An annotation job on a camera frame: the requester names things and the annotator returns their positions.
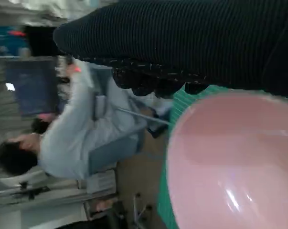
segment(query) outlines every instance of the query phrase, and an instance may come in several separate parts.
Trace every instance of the green towel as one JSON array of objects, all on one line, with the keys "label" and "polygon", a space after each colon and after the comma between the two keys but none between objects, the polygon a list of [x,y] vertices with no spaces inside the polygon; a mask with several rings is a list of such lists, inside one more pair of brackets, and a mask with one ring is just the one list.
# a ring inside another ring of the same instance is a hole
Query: green towel
[{"label": "green towel", "polygon": [[[171,111],[171,123],[173,124],[171,128],[176,124],[181,114],[184,110],[189,107],[192,103],[199,99],[203,99],[211,94],[217,94],[220,92],[228,91],[227,88],[218,86],[209,86],[205,91],[197,94],[191,95],[184,91],[184,88],[180,89],[174,95],[173,109]],[[166,165],[163,166],[161,180],[160,180],[160,190],[159,190],[159,200],[158,200],[158,212],[163,219],[166,227],[168,229],[178,229],[175,217],[172,211],[171,201],[168,193],[167,180],[166,180]]]}]

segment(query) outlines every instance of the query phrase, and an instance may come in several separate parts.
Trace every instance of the black hair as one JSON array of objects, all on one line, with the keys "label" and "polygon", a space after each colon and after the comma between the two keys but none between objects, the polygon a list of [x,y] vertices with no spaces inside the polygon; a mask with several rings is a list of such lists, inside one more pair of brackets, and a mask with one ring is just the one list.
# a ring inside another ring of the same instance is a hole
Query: black hair
[{"label": "black hair", "polygon": [[44,134],[48,129],[50,123],[45,122],[40,118],[35,118],[31,124],[32,132],[37,134]]},{"label": "black hair", "polygon": [[20,142],[4,142],[0,145],[0,167],[7,173],[19,176],[38,164],[37,155],[20,148]]}]

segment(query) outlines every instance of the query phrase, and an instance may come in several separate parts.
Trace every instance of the wall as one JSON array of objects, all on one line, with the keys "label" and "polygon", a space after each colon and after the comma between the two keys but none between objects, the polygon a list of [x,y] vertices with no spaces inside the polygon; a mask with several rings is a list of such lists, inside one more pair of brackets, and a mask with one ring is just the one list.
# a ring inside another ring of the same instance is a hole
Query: wall
[{"label": "wall", "polygon": [[76,203],[2,214],[0,229],[54,229],[82,220],[86,220],[83,205]]},{"label": "wall", "polygon": [[21,213],[21,229],[54,229],[82,220],[86,217],[81,203],[29,209]]},{"label": "wall", "polygon": [[0,229],[22,229],[21,212],[15,211],[0,215]]}]

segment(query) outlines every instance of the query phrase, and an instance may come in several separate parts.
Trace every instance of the black sweater sleeve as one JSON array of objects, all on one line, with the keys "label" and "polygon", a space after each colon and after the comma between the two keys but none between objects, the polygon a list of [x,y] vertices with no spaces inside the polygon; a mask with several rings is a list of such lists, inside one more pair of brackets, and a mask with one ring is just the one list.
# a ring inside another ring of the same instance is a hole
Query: black sweater sleeve
[{"label": "black sweater sleeve", "polygon": [[288,96],[288,0],[123,1],[60,26],[53,38],[90,62],[159,64],[199,83]]}]

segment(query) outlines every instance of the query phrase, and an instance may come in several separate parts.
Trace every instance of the person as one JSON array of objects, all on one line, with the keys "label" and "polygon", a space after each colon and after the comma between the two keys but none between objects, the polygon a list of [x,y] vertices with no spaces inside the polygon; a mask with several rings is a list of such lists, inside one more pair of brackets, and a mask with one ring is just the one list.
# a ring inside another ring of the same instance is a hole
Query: person
[{"label": "person", "polygon": [[9,174],[21,175],[39,165],[55,177],[85,179],[102,167],[136,151],[136,136],[131,136],[135,139],[133,144],[102,148],[135,125],[132,116],[109,105],[132,110],[127,93],[118,88],[111,78],[108,83],[107,111],[103,117],[93,121],[94,88],[88,86],[82,72],[75,69],[75,65],[68,68],[72,83],[70,101],[45,134],[21,135],[0,145],[0,166]]},{"label": "person", "polygon": [[288,98],[288,0],[118,1],[60,25],[53,40],[113,67],[137,96],[185,84],[189,94],[218,85]]}]

